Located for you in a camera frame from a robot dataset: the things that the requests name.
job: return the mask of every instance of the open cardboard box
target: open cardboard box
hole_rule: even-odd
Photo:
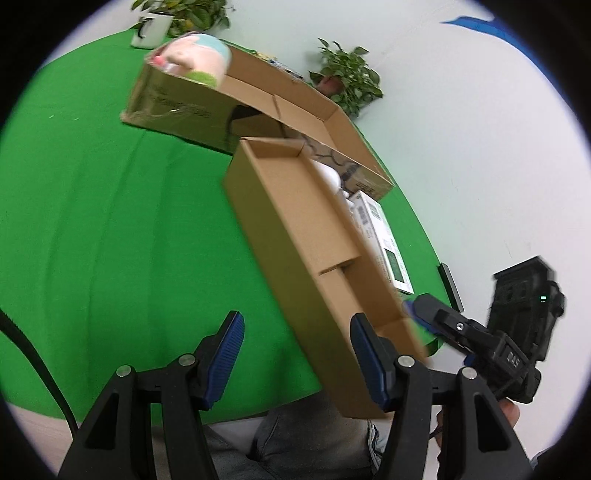
[[[425,351],[397,292],[305,146],[242,139],[223,184],[286,321],[332,401],[346,417],[384,418],[353,352],[351,317],[364,312],[402,354],[424,361]]]
[[[150,52],[121,119],[230,154],[241,137],[301,138],[307,154],[339,172],[351,193],[379,200],[393,187],[350,119],[308,84],[229,46],[219,90],[162,72]]]

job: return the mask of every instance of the screw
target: screw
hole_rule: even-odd
[[[468,380],[474,380],[478,376],[478,373],[472,367],[466,367],[462,370],[462,375]]]
[[[189,365],[193,365],[195,363],[195,357],[190,353],[185,353],[178,358],[179,364],[184,367],[188,367]]]
[[[115,373],[118,377],[127,377],[131,373],[131,367],[129,365],[121,365]]]
[[[398,357],[398,363],[402,367],[411,367],[414,365],[414,358],[408,355],[401,355]]]

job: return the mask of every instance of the table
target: table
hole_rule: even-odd
[[[163,366],[232,309],[244,315],[245,341],[204,421],[315,393],[320,384],[221,187],[230,157],[119,121],[145,54],[130,38],[103,38],[44,67],[2,133],[0,307],[37,347],[79,420],[118,366]],[[394,189],[381,203],[416,291],[447,301],[403,193]],[[3,336],[0,384],[10,402],[61,416]]]

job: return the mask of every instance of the white product box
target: white product box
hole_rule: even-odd
[[[349,200],[354,204],[357,226],[375,253],[386,279],[404,293],[414,293],[408,272],[392,230],[381,205],[363,192],[357,192]]]

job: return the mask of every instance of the pink plush toy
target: pink plush toy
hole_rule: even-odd
[[[168,73],[217,88],[231,58],[230,49],[221,40],[194,33],[173,40],[152,61]]]

